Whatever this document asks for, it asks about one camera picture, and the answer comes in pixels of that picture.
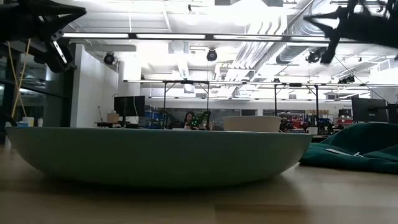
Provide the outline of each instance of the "teal bowl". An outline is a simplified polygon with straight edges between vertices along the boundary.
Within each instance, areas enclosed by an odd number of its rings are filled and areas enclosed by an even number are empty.
[[[312,136],[150,129],[7,128],[44,174],[131,187],[216,187],[266,179],[296,164]]]

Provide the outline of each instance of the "person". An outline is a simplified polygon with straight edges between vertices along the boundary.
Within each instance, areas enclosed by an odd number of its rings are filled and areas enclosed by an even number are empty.
[[[184,129],[185,130],[199,130],[198,127],[193,127],[191,128],[190,123],[192,119],[195,117],[195,113],[193,111],[189,111],[186,113],[185,118],[184,118]]]

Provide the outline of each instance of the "teal fabric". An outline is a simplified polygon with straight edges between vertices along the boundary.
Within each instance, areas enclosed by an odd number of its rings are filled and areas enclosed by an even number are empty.
[[[346,154],[357,152],[363,157]],[[355,124],[321,143],[313,143],[301,158],[306,166],[398,174],[398,125],[382,123]]]

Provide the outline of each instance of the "wooden table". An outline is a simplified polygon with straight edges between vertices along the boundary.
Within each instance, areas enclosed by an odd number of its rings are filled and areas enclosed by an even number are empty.
[[[398,176],[295,166],[206,190],[134,190],[49,179],[0,148],[0,223],[398,223]]]

